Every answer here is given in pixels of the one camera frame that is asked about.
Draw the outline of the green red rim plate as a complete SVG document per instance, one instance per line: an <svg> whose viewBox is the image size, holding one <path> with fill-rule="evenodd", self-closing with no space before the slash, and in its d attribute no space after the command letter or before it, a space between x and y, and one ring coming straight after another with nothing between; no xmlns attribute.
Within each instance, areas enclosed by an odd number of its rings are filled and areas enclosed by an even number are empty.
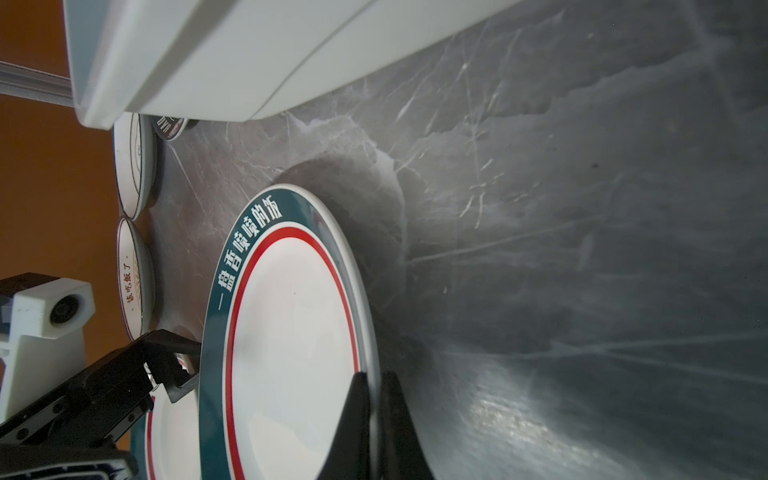
<svg viewBox="0 0 768 480"><path fill-rule="evenodd" d="M130 433L131 453L139 467L137 479L201 479L197 391L173 403L148 366L145 370L153 409Z"/></svg>
<svg viewBox="0 0 768 480"><path fill-rule="evenodd" d="M206 479L315 479L353 376L380 391L352 250L312 193L277 184L239 214L207 306L199 374Z"/></svg>

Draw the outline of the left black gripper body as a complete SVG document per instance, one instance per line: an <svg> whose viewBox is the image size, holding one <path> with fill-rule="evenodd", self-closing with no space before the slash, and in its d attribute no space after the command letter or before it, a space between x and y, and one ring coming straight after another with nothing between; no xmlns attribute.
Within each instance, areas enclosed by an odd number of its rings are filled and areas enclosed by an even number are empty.
<svg viewBox="0 0 768 480"><path fill-rule="evenodd" d="M1 425L3 479L135 479L117 441L152 409L143 360L93 365Z"/></svg>

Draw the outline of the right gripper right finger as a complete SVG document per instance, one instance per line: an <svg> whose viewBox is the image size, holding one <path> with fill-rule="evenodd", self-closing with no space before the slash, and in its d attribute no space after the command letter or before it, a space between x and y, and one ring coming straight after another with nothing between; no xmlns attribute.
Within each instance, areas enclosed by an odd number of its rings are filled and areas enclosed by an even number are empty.
<svg viewBox="0 0 768 480"><path fill-rule="evenodd" d="M427 479L435 477L424 456L402 386L394 372L386 371L381 383L381 428L383 479Z"/></svg>

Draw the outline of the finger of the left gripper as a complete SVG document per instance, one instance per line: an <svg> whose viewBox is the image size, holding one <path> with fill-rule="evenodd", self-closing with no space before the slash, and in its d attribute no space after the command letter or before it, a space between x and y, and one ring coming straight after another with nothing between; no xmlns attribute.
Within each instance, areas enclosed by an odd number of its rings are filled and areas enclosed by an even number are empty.
<svg viewBox="0 0 768 480"><path fill-rule="evenodd" d="M156 384L162 384L171 403L177 403L199 385L194 369L200 361L201 343L165 329L148 332L129 346L140 364L149 367Z"/></svg>

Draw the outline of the left aluminium corner post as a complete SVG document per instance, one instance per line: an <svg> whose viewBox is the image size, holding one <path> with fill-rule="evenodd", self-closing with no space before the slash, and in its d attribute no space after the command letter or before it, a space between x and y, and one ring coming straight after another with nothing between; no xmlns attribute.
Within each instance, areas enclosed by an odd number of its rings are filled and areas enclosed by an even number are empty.
<svg viewBox="0 0 768 480"><path fill-rule="evenodd" d="M2 95L74 107L69 78L5 61L0 74Z"/></svg>

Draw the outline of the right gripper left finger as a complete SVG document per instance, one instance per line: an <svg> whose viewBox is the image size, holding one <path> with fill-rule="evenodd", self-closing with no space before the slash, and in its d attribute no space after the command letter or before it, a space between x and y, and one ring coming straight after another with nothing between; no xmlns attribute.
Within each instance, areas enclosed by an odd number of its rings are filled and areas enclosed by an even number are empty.
<svg viewBox="0 0 768 480"><path fill-rule="evenodd" d="M370 392L367 375L357 372L318 480L370 478Z"/></svg>

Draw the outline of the small green rim text plate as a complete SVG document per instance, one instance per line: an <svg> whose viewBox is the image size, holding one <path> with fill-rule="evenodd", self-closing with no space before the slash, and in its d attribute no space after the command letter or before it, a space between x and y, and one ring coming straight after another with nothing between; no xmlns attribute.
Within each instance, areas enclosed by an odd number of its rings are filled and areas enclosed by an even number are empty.
<svg viewBox="0 0 768 480"><path fill-rule="evenodd" d="M150 116L150 121L155 134L164 142L177 140L198 123L195 119L170 116Z"/></svg>

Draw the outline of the plate with orange sunburst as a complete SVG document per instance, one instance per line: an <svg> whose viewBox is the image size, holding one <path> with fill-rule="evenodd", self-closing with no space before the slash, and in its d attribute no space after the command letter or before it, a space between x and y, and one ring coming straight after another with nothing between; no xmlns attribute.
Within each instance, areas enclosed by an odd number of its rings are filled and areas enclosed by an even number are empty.
<svg viewBox="0 0 768 480"><path fill-rule="evenodd" d="M133 222L122 217L117 229L117 269L124 325L131 341L150 330L156 300L150 251Z"/></svg>

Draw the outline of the white plastic bin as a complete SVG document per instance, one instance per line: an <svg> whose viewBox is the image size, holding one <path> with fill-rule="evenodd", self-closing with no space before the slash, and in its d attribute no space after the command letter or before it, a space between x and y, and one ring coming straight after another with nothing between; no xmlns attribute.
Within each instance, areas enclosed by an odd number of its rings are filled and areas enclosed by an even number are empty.
<svg viewBox="0 0 768 480"><path fill-rule="evenodd" d="M506 8L503 1L67 1L80 123L244 122L289 110Z"/></svg>

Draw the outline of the white plate brown flower outline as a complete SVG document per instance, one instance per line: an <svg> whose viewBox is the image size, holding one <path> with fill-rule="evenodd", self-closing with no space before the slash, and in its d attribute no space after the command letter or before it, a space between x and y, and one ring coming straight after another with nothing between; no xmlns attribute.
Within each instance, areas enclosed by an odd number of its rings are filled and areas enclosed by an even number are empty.
<svg viewBox="0 0 768 480"><path fill-rule="evenodd" d="M115 173L121 209L135 221L149 202L157 166L157 136L149 116L126 112L113 127Z"/></svg>

